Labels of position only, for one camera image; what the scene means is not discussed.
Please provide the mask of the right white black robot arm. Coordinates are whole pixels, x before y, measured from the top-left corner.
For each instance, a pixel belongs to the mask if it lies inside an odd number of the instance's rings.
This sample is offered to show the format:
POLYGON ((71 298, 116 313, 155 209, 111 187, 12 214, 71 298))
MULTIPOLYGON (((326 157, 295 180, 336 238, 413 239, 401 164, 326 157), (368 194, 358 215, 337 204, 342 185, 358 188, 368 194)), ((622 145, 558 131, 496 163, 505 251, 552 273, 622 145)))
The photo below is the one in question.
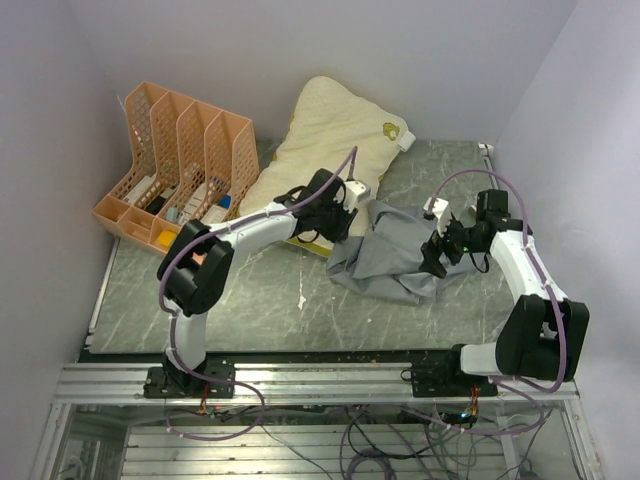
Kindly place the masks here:
POLYGON ((456 219, 441 198, 427 199, 424 216, 434 221, 435 229, 421 246, 421 270, 445 278, 448 265, 482 255, 500 267, 514 301, 498 339, 460 347, 459 361, 440 373, 442 387, 463 395, 475 385, 476 376, 484 376, 512 378, 552 393, 572 380, 590 312, 585 304, 570 300, 551 278, 529 226, 511 216, 507 193, 480 192, 470 227, 456 219))

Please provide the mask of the cream yellow pillow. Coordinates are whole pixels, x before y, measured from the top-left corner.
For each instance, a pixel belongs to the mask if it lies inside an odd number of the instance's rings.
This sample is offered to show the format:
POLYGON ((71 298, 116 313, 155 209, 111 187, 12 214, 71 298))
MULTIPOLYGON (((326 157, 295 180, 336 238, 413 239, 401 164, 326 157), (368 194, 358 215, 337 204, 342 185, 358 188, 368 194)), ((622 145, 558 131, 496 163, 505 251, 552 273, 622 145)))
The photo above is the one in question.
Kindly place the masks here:
POLYGON ((302 89, 289 131, 274 159, 246 193, 238 213, 251 215, 294 187, 306 185, 317 170, 335 172, 357 147, 354 178, 376 198, 391 162, 415 136, 404 119, 351 93, 337 81, 314 77, 302 89))

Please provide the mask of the grey pillowcase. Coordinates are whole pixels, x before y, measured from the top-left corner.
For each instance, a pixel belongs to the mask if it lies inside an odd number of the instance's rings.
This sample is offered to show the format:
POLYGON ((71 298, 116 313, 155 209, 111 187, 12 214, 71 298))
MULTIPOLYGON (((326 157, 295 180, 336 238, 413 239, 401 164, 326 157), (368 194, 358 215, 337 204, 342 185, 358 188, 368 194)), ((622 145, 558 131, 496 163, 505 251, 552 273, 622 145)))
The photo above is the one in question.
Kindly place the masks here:
POLYGON ((368 216, 364 235, 333 246, 326 263, 326 274, 333 282, 361 295, 418 305, 435 300, 442 289, 475 270, 468 258, 455 266, 444 259, 443 279, 419 270, 420 248, 434 231, 420 206, 394 208, 372 200, 368 216))

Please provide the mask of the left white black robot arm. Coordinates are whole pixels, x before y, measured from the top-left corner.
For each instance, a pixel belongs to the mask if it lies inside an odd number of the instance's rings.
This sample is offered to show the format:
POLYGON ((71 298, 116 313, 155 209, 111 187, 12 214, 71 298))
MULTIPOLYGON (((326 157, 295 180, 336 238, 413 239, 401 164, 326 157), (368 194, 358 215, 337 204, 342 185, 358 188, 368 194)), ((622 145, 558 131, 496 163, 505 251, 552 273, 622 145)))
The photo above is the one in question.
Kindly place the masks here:
POLYGON ((307 232, 339 243, 348 237, 358 204, 369 194, 365 183, 320 169, 309 184, 252 214, 219 224, 191 220, 183 226, 157 272, 160 306, 170 315, 163 373, 178 395, 192 397, 203 387, 206 319, 224 293, 233 261, 307 232))

